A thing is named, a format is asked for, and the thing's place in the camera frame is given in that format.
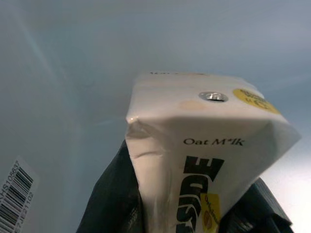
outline yellow label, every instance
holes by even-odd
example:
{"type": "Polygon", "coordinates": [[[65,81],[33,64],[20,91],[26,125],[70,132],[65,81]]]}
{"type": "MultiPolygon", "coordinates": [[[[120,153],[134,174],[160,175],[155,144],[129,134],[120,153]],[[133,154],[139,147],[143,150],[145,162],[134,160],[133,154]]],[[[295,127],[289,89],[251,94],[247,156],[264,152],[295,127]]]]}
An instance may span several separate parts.
{"type": "Polygon", "coordinates": [[[201,194],[202,224],[204,233],[217,233],[220,222],[220,205],[217,194],[201,194]]]}
{"type": "Polygon", "coordinates": [[[280,112],[264,98],[244,89],[235,89],[233,94],[240,100],[262,110],[280,114],[280,112]]]}

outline white label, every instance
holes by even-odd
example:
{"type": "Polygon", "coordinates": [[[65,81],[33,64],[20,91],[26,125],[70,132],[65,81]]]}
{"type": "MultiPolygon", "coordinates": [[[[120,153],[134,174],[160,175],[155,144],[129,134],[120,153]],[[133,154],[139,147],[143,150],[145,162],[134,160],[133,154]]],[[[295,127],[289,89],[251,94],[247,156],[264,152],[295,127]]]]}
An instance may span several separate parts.
{"type": "Polygon", "coordinates": [[[38,176],[18,157],[0,187],[1,233],[21,232],[38,182],[38,176]]]}

